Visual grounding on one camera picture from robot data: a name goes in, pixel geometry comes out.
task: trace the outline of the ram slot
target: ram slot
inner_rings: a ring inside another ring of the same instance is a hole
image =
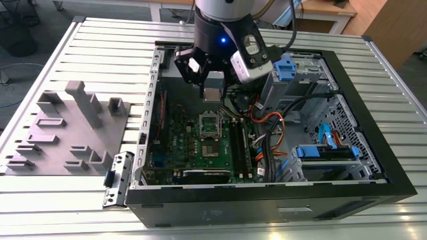
[[[248,175],[246,155],[245,155],[245,138],[241,122],[233,122],[229,125],[229,145],[233,164],[233,175],[241,178]]]

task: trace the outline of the table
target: table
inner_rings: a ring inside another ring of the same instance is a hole
[[[192,5],[192,0],[62,0],[53,1],[57,10],[62,9],[62,2],[148,7],[153,22],[161,22],[160,9],[189,10]],[[329,34],[341,34],[349,19],[357,14],[349,3],[341,9],[333,6],[333,1],[329,0],[308,0],[302,7],[304,19],[334,22]],[[301,7],[297,8],[296,14],[300,14],[300,9]]]
[[[302,19],[334,22],[329,34],[341,34],[348,21],[357,15],[349,2],[344,8],[333,6],[332,0],[306,0],[302,2]],[[296,16],[301,13],[301,6],[296,10]]]
[[[268,45],[290,32],[261,29]],[[0,165],[23,139],[42,91],[61,98],[66,81],[85,81],[99,101],[130,103],[121,151],[134,150],[154,41],[189,43],[193,26],[86,18],[71,22],[0,136]],[[0,176],[0,237],[71,239],[427,239],[427,113],[372,42],[360,37],[298,33],[293,48],[334,51],[417,195],[341,220],[146,229],[127,209],[102,210],[102,176]]]

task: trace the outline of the green circuit board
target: green circuit board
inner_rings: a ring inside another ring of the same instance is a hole
[[[232,176],[228,183],[253,183],[250,175],[234,175],[230,124],[225,119],[220,120],[218,125],[214,118],[204,119],[201,130],[214,132],[218,128],[220,138],[201,140],[197,118],[170,120],[164,141],[165,148],[160,142],[150,147],[149,168],[145,171],[149,184],[173,185],[181,171],[193,169],[225,170]],[[244,154],[246,159],[250,159],[248,149]],[[252,173],[250,162],[246,168]]]

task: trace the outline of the motherboard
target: motherboard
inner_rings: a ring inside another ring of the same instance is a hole
[[[204,112],[174,117],[162,142],[149,150],[145,178],[150,185],[253,183],[248,130],[244,119]]]

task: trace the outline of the gray 3d printed tray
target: gray 3d printed tray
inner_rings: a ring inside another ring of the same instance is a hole
[[[130,104],[119,98],[98,102],[83,92],[82,81],[69,81],[61,100],[43,92],[41,112],[6,166],[6,175],[103,175],[118,153]]]

